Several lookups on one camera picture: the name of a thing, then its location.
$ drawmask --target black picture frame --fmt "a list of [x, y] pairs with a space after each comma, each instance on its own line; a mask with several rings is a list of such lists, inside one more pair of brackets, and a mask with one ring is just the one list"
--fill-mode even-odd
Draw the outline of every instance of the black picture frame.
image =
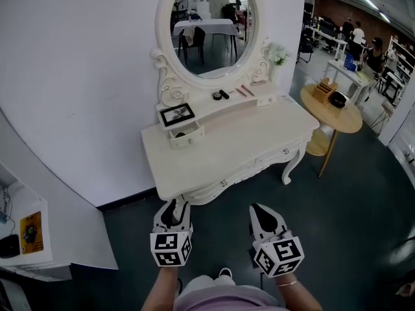
[[[185, 117], [180, 117], [179, 119], [174, 119], [174, 120], [168, 121], [165, 114], [170, 112], [170, 111], [178, 110], [180, 108], [185, 108], [189, 112], [189, 114], [186, 115]], [[163, 119], [164, 125], [166, 127], [172, 126], [174, 124], [177, 124], [177, 123], [180, 123], [180, 122], [183, 122], [183, 121], [186, 121], [186, 120], [194, 119], [194, 117], [195, 117], [195, 114], [193, 113], [193, 111], [190, 108], [189, 104], [182, 104], [182, 105], [179, 105], [179, 106], [176, 106], [176, 107], [164, 109], [163, 111], [160, 111], [160, 115], [161, 115], [161, 118]]]

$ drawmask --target oval mirror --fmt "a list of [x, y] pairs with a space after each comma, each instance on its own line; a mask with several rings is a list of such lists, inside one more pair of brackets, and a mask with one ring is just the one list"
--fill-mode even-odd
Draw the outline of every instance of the oval mirror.
[[250, 0], [174, 0], [170, 30], [180, 63], [201, 78], [229, 74], [252, 44], [253, 5]]

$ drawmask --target mirror frame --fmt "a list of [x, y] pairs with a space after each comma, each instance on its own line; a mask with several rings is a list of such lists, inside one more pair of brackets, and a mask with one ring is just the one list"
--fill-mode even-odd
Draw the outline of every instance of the mirror frame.
[[238, 62], [234, 65], [233, 70], [219, 78], [201, 78], [188, 71], [179, 61], [171, 40], [170, 18], [174, 0], [160, 0], [156, 14], [156, 34], [159, 49], [153, 49], [151, 52], [152, 59], [155, 60], [155, 67], [160, 70], [159, 98], [167, 83], [176, 83], [181, 85], [179, 88], [188, 89], [196, 87], [199, 89], [218, 89], [225, 87], [226, 84], [232, 84], [242, 78], [248, 68], [252, 67], [253, 57], [255, 55], [263, 56], [263, 7], [261, 0], [250, 0], [254, 10], [254, 37], [248, 50], [245, 50]]

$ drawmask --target purple shirt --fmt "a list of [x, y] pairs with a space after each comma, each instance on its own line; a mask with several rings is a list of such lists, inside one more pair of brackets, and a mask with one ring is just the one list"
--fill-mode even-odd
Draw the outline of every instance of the purple shirt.
[[276, 299], [259, 289], [215, 286], [179, 297], [174, 311], [287, 311]]

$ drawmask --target bracelet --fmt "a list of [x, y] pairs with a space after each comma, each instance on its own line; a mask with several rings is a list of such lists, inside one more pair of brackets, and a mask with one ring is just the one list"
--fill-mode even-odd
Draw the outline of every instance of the bracelet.
[[298, 282], [298, 280], [292, 281], [290, 283], [285, 283], [285, 284], [277, 284], [277, 287], [288, 287], [288, 286], [293, 286]]

